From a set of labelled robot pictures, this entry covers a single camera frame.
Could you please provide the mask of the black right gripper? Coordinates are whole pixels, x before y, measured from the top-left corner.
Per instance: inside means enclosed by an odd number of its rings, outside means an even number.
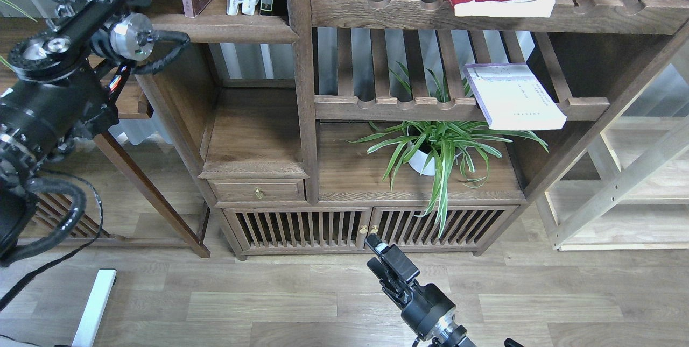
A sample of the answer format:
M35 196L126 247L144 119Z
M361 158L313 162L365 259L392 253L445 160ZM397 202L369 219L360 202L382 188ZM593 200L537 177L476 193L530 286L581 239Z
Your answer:
M389 246L376 233L366 236L365 244L378 256L369 259L367 267L401 310L404 322L417 336L415 342L457 344L455 303L435 284L421 286L416 280L420 271L396 245Z

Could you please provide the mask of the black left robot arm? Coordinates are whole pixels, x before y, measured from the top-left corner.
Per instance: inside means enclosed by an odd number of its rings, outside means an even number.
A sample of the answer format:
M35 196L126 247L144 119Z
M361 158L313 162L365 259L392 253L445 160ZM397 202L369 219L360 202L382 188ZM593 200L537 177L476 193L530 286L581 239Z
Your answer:
M66 239L84 215L86 195L66 180L39 177L74 136L92 139L118 123L118 99L131 74L155 74L189 45L179 31L154 29L135 11L152 0L56 0L58 18L17 43L7 61L17 82L2 93L2 267ZM71 196L49 235L19 245L40 193Z

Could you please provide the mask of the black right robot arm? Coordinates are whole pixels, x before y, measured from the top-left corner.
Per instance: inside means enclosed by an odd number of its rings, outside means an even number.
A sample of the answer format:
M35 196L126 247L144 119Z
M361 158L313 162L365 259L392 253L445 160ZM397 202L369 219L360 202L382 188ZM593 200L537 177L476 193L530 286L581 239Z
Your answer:
M414 346L421 341L430 341L432 346L474 345L466 328L454 322L455 303L435 284L421 286L416 280L420 270L401 249L384 243L376 234L370 234L365 243L377 254L367 266L415 332Z

